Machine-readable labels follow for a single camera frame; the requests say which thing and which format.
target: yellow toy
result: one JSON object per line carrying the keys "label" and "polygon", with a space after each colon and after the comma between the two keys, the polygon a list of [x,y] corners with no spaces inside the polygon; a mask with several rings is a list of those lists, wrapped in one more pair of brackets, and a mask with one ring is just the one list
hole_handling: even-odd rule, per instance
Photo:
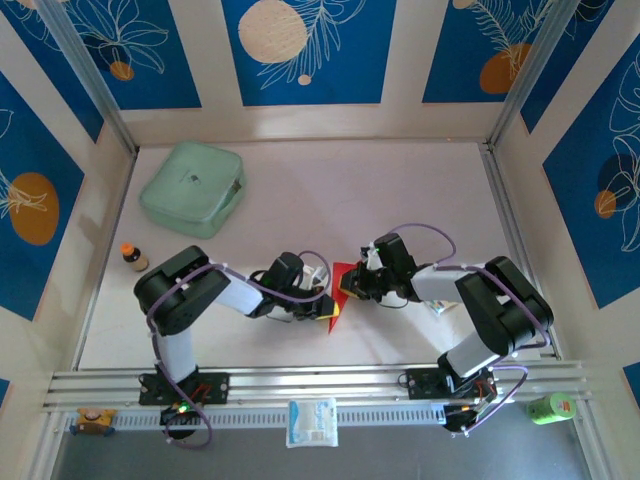
{"label": "yellow toy", "polygon": [[113,417],[118,413],[117,410],[79,408],[77,411],[80,416],[76,420],[76,424],[69,427],[72,435],[86,433],[87,435],[108,437],[116,431],[111,426],[111,423],[113,422]]}

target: cable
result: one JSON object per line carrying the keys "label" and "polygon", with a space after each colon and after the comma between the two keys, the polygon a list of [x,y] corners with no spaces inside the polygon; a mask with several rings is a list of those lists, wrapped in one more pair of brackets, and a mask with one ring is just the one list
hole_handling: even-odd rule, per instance
{"label": "cable", "polygon": [[489,411],[489,413],[487,413],[480,420],[477,420],[476,423],[474,423],[473,425],[471,425],[469,428],[467,428],[465,430],[465,432],[464,432],[465,435],[470,434],[473,430],[478,428],[480,425],[482,425],[484,422],[486,422],[489,418],[491,418],[498,410],[500,410],[502,408],[502,406],[505,403],[507,403],[507,401],[509,401],[511,399],[511,397],[513,397],[516,394],[518,389],[522,386],[522,384],[527,379],[527,376],[529,375],[529,369],[527,367],[525,367],[524,365],[501,365],[501,366],[493,367],[493,369],[494,370],[522,370],[523,374],[522,374],[522,378],[518,381],[518,383],[516,383],[516,385],[511,389],[511,391],[509,393],[507,393],[507,395],[505,395],[505,397],[502,400],[500,400],[498,405],[496,405],[494,408],[492,408]]}
{"label": "cable", "polygon": [[173,390],[180,396],[180,398],[182,398],[182,400],[187,402],[187,404],[198,414],[198,417],[200,417],[200,419],[207,426],[207,440],[205,440],[203,443],[199,443],[199,444],[176,443],[175,440],[169,436],[169,423],[171,422],[167,422],[164,428],[164,435],[167,438],[167,443],[175,444],[180,448],[184,448],[188,450],[200,450],[207,447],[213,440],[213,427],[211,426],[211,422],[209,421],[209,418],[207,417],[206,413],[204,413],[204,411],[193,400],[191,400],[191,398],[189,398],[189,395],[187,395],[184,392],[184,390],[180,388],[178,383],[171,378],[171,374],[169,373],[169,370],[167,369],[164,362],[162,361],[162,355],[160,354],[160,348],[158,347],[158,335],[159,335],[158,327],[156,326],[156,323],[153,320],[153,316],[155,315],[158,308],[160,308],[160,305],[162,305],[171,295],[176,293],[183,285],[190,282],[198,275],[201,275],[205,272],[208,272],[210,270],[215,270],[218,268],[224,268],[224,267],[222,265],[217,265],[217,264],[207,264],[200,268],[195,269],[193,272],[189,273],[186,277],[184,277],[180,282],[176,283],[169,290],[167,290],[165,293],[160,295],[160,298],[156,300],[156,302],[151,306],[151,308],[147,312],[147,326],[149,327],[149,330],[151,330],[151,344],[153,346],[153,352],[156,356],[158,369],[162,372],[167,382],[169,382],[169,385],[171,385],[171,388],[173,388]]}
{"label": "cable", "polygon": [[436,263],[446,262],[447,260],[453,258],[454,255],[457,253],[458,247],[456,247],[456,242],[453,241],[453,238],[451,238],[444,230],[440,230],[438,227],[434,227],[433,225],[429,225],[427,223],[414,223],[414,222],[403,223],[402,225],[398,225],[397,227],[390,230],[389,233],[396,233],[398,230],[402,230],[404,228],[409,228],[409,227],[426,228],[427,230],[432,230],[436,233],[439,233],[440,235],[442,235],[444,238],[447,239],[447,241],[449,242],[449,245],[451,245],[451,253],[446,257],[441,258],[440,260],[437,260]]}
{"label": "cable", "polygon": [[329,287],[331,285],[331,269],[329,267],[329,262],[327,261],[327,259],[324,258],[322,255],[320,255],[318,252],[314,252],[312,250],[304,250],[304,251],[300,252],[298,254],[298,256],[301,257],[302,255],[307,255],[307,254],[314,255],[317,258],[319,258],[320,261],[322,261],[322,263],[324,264],[325,268],[327,269],[327,273],[328,273],[328,275],[327,275],[327,286],[324,287],[316,295],[314,295],[312,297],[308,297],[308,298],[292,297],[291,295],[285,295],[284,293],[280,293],[280,292],[277,292],[275,290],[271,290],[270,288],[263,287],[259,283],[254,282],[250,278],[245,277],[244,275],[236,272],[235,270],[232,270],[229,267],[224,267],[224,266],[220,265],[220,269],[222,271],[228,273],[229,275],[233,275],[234,277],[242,280],[243,282],[248,283],[252,287],[257,288],[261,292],[268,293],[269,295],[273,295],[274,297],[278,297],[278,298],[281,298],[282,300],[286,300],[288,302],[293,302],[293,303],[310,303],[310,302],[315,302],[316,300],[319,300],[320,298],[322,298],[327,293],[327,290],[329,289]]}
{"label": "cable", "polygon": [[209,272],[211,270],[221,270],[223,272],[227,272],[230,275],[233,275],[234,277],[239,278],[240,280],[242,280],[242,281],[248,283],[249,285],[257,288],[258,290],[261,290],[263,292],[269,293],[269,294],[274,295],[274,296],[276,296],[278,298],[282,298],[283,300],[288,300],[288,301],[294,302],[294,303],[314,302],[314,301],[318,300],[319,298],[321,298],[325,294],[326,289],[329,288],[329,285],[331,284],[331,270],[329,269],[329,263],[327,262],[327,260],[322,255],[320,255],[319,253],[313,252],[311,250],[305,250],[305,251],[301,252],[298,256],[302,256],[302,255],[305,255],[305,254],[312,254],[312,255],[315,255],[316,257],[318,257],[324,263],[324,265],[325,265],[325,267],[327,269],[327,272],[329,273],[327,286],[324,289],[322,289],[322,291],[320,293],[318,293],[317,295],[314,295],[313,297],[296,298],[296,297],[291,297],[289,295],[281,294],[279,292],[276,292],[275,290],[271,290],[269,288],[263,287],[262,285],[259,285],[259,284],[257,284],[256,282],[254,282],[254,281],[252,281],[250,279],[247,279],[246,277],[244,277],[240,273],[228,268],[225,265],[216,263],[216,264],[203,265],[202,267],[197,268],[194,271],[190,272],[182,280],[180,280],[178,283],[173,285],[169,290],[167,290],[165,293],[163,293],[155,301],[155,303],[151,306],[151,308],[147,312],[147,326],[149,327],[149,330],[151,330],[151,345],[153,346],[153,352],[154,352],[154,354],[156,356],[156,362],[157,362],[157,365],[158,365],[158,369],[160,370],[160,372],[162,372],[164,377],[167,379],[167,382],[169,383],[169,385],[171,385],[171,388],[173,388],[173,390],[180,396],[180,398],[182,398],[182,400],[184,400],[193,409],[193,411],[195,411],[198,414],[198,417],[200,417],[200,419],[207,426],[207,440],[204,441],[203,443],[200,443],[200,444],[176,443],[174,441],[174,439],[169,436],[169,423],[170,422],[168,422],[167,425],[165,425],[165,429],[164,429],[164,434],[167,437],[167,443],[175,444],[176,446],[178,446],[180,448],[185,448],[185,449],[190,449],[190,450],[203,449],[206,446],[208,446],[211,443],[211,441],[213,440],[213,427],[211,426],[211,422],[209,421],[209,418],[204,413],[204,410],[202,410],[202,408],[200,408],[191,398],[189,398],[189,396],[184,392],[184,390],[182,390],[180,388],[178,383],[171,378],[171,374],[169,373],[169,370],[167,369],[166,365],[164,364],[164,362],[162,360],[162,355],[160,354],[160,348],[158,347],[158,335],[159,335],[158,327],[157,327],[157,325],[156,325],[156,323],[155,323],[155,321],[153,319],[153,317],[154,317],[156,311],[158,310],[158,308],[160,308],[160,306],[171,295],[176,293],[183,285],[186,285],[187,283],[189,283],[191,280],[193,280],[198,275],[201,275],[203,273]]}
{"label": "cable", "polygon": [[444,266],[444,267],[437,267],[437,270],[460,270],[460,271],[464,271],[464,272],[478,272],[481,275],[487,277],[489,280],[491,280],[500,290],[502,290],[502,292],[509,297],[509,299],[511,299],[511,301],[513,303],[515,303],[518,308],[520,308],[520,310],[522,310],[522,312],[526,315],[526,317],[529,319],[529,321],[533,324],[533,326],[535,327],[535,329],[540,333],[540,335],[542,335],[542,342],[536,342],[530,345],[524,345],[522,347],[520,347],[521,350],[524,349],[528,349],[528,348],[542,348],[542,347],[548,347],[549,345],[551,345],[551,337],[549,336],[549,333],[544,329],[544,327],[542,326],[542,324],[540,323],[540,321],[536,318],[536,316],[531,312],[531,310],[529,310],[527,308],[527,306],[522,302],[522,300],[520,300],[515,293],[513,293],[509,287],[507,287],[504,283],[502,283],[502,281],[496,277],[494,274],[492,274],[491,272],[489,272],[488,270],[486,270],[485,268],[482,267],[476,267],[473,265],[456,265],[456,266]]}

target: green can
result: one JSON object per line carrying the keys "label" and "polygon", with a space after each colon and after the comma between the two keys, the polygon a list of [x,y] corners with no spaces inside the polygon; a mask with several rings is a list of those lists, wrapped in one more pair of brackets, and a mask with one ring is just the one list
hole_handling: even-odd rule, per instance
{"label": "green can", "polygon": [[576,414],[576,402],[566,393],[552,393],[530,402],[527,413],[538,425],[571,420]]}

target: brown bottle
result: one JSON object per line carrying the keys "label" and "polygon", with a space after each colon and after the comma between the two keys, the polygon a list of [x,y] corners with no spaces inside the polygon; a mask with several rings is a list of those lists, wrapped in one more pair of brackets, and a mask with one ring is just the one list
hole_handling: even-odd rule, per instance
{"label": "brown bottle", "polygon": [[149,259],[140,253],[140,249],[134,247],[131,243],[123,243],[120,245],[122,258],[136,272],[142,272],[149,266]]}

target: white wall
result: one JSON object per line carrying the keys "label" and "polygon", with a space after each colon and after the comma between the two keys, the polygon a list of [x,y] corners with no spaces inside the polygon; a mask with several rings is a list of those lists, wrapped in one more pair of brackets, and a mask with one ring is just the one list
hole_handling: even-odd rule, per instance
{"label": "white wall", "polygon": [[[0,71],[85,173],[35,319],[0,307],[0,377],[11,381],[0,413],[0,476],[11,479],[37,440],[51,373],[69,367],[131,159],[107,126],[93,143],[1,14],[0,45]],[[11,272],[2,275],[8,281]]]}
{"label": "white wall", "polygon": [[296,138],[486,138],[502,103],[422,104],[447,9],[399,0],[380,105],[242,106],[221,2],[169,0],[202,109],[125,111],[140,145]]}
{"label": "white wall", "polygon": [[497,151],[565,355],[594,368],[623,478],[640,478],[640,410],[622,372],[640,361],[640,290],[598,310],[542,163],[638,34],[637,0],[616,0],[533,133],[518,120]]}

